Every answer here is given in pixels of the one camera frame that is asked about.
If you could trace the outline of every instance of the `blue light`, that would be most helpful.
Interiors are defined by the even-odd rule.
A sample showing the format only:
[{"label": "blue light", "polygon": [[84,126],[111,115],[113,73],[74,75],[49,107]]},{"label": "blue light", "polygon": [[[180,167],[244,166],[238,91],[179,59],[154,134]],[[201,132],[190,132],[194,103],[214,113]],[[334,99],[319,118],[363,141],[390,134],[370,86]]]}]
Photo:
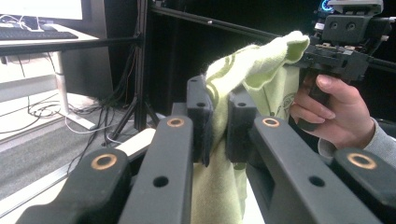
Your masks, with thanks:
[{"label": "blue light", "polygon": [[327,5],[327,3],[329,2],[329,0],[324,0],[322,2],[322,4],[320,5],[320,7],[324,10],[324,11],[332,11],[332,7],[329,7]]}]

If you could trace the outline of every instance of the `light green towel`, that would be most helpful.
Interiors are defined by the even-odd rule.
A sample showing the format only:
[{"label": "light green towel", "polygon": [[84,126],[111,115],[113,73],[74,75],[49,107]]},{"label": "light green towel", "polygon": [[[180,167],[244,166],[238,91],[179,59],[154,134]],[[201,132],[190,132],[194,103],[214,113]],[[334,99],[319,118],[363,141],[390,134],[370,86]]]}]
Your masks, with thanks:
[{"label": "light green towel", "polygon": [[191,223],[242,223],[246,195],[245,170],[235,170],[225,156],[228,94],[243,84],[262,115],[285,119],[298,88],[298,62],[309,38],[295,31],[265,46],[250,45],[212,63],[206,88],[214,106],[210,164],[194,164]]}]

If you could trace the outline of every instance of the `monitor screen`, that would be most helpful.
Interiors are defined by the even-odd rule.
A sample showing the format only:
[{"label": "monitor screen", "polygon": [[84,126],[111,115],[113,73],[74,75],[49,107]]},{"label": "monitor screen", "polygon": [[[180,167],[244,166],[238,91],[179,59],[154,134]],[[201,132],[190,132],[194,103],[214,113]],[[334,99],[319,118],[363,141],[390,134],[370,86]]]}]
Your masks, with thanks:
[{"label": "monitor screen", "polygon": [[82,20],[81,0],[0,0],[0,14]]}]

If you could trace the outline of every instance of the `desk leg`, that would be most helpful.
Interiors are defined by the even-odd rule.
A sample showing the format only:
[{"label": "desk leg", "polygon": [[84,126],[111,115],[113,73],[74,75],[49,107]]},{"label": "desk leg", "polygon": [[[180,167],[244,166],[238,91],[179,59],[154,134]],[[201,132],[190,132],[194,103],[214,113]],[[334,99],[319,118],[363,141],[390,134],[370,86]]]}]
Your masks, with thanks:
[{"label": "desk leg", "polygon": [[61,96],[61,114],[88,130],[95,129],[96,124],[76,114],[70,113],[69,105],[67,102],[66,81],[64,79],[64,69],[62,67],[61,52],[57,51],[54,53],[55,53],[54,66],[55,66],[55,74],[56,74],[56,84],[58,87],[59,95]]}]

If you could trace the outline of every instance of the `gray carpet floor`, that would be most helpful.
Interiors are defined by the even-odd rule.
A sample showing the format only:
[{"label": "gray carpet floor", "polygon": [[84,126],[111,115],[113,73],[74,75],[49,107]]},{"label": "gray carpet floor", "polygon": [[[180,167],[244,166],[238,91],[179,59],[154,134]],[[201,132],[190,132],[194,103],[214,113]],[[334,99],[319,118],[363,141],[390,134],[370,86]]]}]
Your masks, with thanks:
[{"label": "gray carpet floor", "polygon": [[[93,123],[99,119],[99,111],[82,116]],[[117,123],[122,113],[117,112],[112,124]],[[78,124],[67,122],[72,130],[87,132]],[[133,123],[128,122],[123,129],[122,142],[135,133]],[[32,184],[41,177],[70,163],[87,146],[92,133],[74,133],[58,119],[39,130],[21,134],[0,145],[0,201],[18,190]],[[116,143],[105,142],[103,130],[98,131],[95,139],[88,147],[86,154],[103,147],[115,147]]]}]

